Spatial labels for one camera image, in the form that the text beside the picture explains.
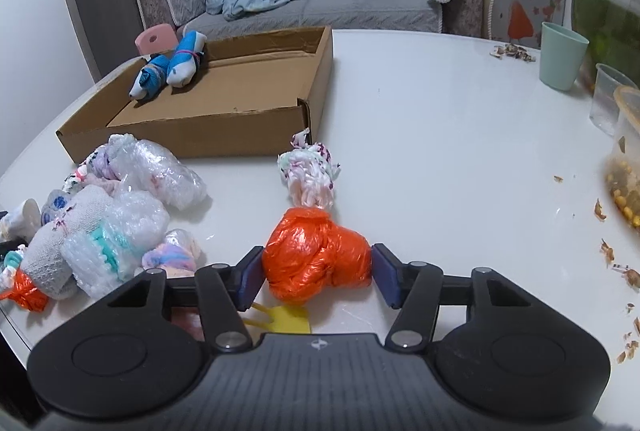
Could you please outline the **orange plastic bag bundle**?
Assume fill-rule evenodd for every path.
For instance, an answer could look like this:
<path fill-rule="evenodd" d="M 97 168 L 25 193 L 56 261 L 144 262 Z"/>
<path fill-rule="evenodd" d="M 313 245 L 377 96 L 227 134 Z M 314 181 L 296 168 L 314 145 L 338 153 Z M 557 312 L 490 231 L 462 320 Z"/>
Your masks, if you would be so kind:
<path fill-rule="evenodd" d="M 262 252 L 262 268 L 276 299 L 302 305 L 327 287 L 369 286 L 371 247 L 328 212 L 294 206 L 273 229 Z"/>

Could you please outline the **white pink patterned bag bundle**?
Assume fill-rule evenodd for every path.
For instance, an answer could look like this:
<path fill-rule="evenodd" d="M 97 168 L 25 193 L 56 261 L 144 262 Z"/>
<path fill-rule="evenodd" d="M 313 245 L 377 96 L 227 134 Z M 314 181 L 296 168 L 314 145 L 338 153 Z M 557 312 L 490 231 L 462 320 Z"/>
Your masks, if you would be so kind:
<path fill-rule="evenodd" d="M 330 211 L 341 165 L 332 161 L 326 145 L 309 144 L 310 128 L 292 136 L 289 151 L 279 154 L 277 166 L 293 206 Z"/>

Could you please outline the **bubble wrap bundle teal band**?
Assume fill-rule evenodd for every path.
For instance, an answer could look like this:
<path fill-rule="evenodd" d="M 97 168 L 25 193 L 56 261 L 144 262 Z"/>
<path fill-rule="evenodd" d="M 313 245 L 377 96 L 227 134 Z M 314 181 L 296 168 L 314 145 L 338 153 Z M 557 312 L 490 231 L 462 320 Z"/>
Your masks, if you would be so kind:
<path fill-rule="evenodd" d="M 163 203 L 147 191 L 116 196 L 95 229 L 81 229 L 62 243 L 78 288 L 97 300 L 130 281 L 145 252 L 162 242 L 169 220 Z"/>

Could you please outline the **white grey sock bundle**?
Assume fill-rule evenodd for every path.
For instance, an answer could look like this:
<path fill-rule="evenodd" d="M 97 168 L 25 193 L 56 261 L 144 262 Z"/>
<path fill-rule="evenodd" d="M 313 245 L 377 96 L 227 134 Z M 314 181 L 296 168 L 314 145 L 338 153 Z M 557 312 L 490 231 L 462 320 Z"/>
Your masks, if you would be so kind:
<path fill-rule="evenodd" d="M 96 229 L 113 202 L 103 188 L 88 185 L 70 199 L 56 219 L 40 227 L 21 263 L 21 271 L 39 291 L 56 301 L 77 292 L 72 269 L 62 257 L 62 243 L 71 235 Z"/>

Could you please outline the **yellow plastic piece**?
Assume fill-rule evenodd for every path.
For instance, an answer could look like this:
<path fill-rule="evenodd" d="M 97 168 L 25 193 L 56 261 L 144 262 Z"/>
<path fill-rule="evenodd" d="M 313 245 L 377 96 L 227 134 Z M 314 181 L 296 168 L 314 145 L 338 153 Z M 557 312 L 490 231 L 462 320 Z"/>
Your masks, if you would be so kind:
<path fill-rule="evenodd" d="M 262 313 L 266 319 L 243 317 L 242 321 L 247 326 L 265 330 L 266 333 L 291 333 L 291 335 L 310 335 L 311 325 L 306 307 L 297 305 L 277 305 L 265 307 L 259 303 L 253 303 L 251 311 Z"/>

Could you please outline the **pastel purple bag bundle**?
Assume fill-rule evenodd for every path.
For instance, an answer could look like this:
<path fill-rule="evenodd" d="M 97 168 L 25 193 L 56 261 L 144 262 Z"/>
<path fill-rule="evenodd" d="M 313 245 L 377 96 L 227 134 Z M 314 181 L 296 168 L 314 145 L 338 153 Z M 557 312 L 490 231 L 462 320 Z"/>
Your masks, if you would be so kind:
<path fill-rule="evenodd" d="M 193 235 L 184 229 L 173 229 L 163 241 L 142 257 L 142 269 L 163 269 L 168 277 L 193 276 L 202 250 Z"/>

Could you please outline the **clear bag patterned bundle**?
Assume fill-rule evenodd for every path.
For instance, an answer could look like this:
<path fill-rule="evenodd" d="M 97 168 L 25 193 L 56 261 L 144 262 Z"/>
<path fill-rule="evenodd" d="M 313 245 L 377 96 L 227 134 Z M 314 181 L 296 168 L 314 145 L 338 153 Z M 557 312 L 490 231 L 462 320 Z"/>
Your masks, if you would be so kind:
<path fill-rule="evenodd" d="M 64 180 L 62 191 L 75 195 L 89 185 L 114 197 L 143 190 L 164 206 L 191 209 L 207 197 L 204 180 L 164 146 L 131 134 L 114 134 Z"/>

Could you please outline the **brown cardboard box tray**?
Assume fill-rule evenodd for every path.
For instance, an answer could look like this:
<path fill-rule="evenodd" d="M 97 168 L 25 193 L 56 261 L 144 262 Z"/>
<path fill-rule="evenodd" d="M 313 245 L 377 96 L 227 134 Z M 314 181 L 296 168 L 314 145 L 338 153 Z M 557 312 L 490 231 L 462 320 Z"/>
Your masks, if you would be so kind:
<path fill-rule="evenodd" d="M 114 69 L 58 129 L 73 162 L 113 134 L 131 134 L 179 159 L 277 156 L 292 138 L 317 139 L 333 67 L 329 27 L 269 31 L 210 41 L 191 84 L 151 102 L 128 96 L 141 57 Z"/>

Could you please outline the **blue white sock roll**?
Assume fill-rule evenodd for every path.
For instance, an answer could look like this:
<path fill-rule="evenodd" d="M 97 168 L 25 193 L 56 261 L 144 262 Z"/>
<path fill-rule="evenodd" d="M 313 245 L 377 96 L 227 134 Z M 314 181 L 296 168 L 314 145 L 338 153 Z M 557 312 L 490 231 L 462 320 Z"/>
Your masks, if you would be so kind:
<path fill-rule="evenodd" d="M 166 82 L 169 86 L 183 88 L 191 83 L 200 68 L 206 42 L 207 36 L 198 31 L 183 35 L 167 67 Z"/>
<path fill-rule="evenodd" d="M 129 98 L 149 102 L 166 85 L 169 58 L 156 54 L 141 68 L 129 91 Z"/>

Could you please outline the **small orange bag bundle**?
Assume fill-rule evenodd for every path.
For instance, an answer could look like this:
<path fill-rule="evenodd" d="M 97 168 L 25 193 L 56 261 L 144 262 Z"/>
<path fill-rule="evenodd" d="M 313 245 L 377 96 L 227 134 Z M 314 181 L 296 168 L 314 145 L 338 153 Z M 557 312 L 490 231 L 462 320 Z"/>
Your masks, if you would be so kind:
<path fill-rule="evenodd" d="M 23 310 L 42 313 L 49 298 L 41 292 L 21 269 L 17 269 L 11 289 L 1 293 L 0 300 L 10 300 Z"/>

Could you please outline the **pink plastic stool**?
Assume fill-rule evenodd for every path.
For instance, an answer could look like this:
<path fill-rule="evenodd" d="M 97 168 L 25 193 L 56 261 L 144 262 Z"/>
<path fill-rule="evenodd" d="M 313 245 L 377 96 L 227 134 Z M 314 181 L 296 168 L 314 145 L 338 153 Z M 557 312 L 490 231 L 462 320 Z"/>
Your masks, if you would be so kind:
<path fill-rule="evenodd" d="M 142 56 L 173 50 L 179 44 L 175 30 L 170 24 L 156 24 L 143 30 L 134 40 Z"/>

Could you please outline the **plastic container with nuts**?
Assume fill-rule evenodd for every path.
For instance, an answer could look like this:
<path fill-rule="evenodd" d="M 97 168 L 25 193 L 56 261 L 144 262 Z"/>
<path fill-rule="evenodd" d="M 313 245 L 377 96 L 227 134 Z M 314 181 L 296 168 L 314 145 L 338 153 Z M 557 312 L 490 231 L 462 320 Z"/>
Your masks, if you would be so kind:
<path fill-rule="evenodd" d="M 640 94 L 630 86 L 614 92 L 618 119 L 613 148 L 606 160 L 605 184 L 627 225 L 639 232 L 640 219 Z"/>

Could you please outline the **clear plastic cup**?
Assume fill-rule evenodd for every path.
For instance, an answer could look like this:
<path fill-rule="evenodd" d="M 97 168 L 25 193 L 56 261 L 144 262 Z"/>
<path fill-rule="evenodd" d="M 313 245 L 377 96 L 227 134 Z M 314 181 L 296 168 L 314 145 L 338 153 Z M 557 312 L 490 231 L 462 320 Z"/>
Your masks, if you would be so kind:
<path fill-rule="evenodd" d="M 596 65 L 596 69 L 596 84 L 594 84 L 589 119 L 600 131 L 612 136 L 620 114 L 614 92 L 622 86 L 637 88 L 637 84 L 625 73 L 602 62 Z"/>

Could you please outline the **mint green cup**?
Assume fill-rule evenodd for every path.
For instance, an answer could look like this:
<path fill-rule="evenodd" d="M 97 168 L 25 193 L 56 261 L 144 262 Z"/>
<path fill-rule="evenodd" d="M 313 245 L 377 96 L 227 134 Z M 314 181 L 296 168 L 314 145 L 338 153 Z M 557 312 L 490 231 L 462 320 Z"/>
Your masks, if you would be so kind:
<path fill-rule="evenodd" d="M 539 79 L 560 92 L 568 92 L 578 78 L 589 41 L 560 24 L 545 21 L 541 29 Z"/>

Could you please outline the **glass fish tank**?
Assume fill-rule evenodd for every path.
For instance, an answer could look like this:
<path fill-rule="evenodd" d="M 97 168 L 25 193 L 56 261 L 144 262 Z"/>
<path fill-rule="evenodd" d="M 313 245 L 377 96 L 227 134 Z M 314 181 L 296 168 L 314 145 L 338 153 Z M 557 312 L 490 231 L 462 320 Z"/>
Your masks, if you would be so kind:
<path fill-rule="evenodd" d="M 597 64 L 639 81 L 639 0 L 572 0 L 572 28 L 589 45 L 579 82 L 594 89 Z"/>

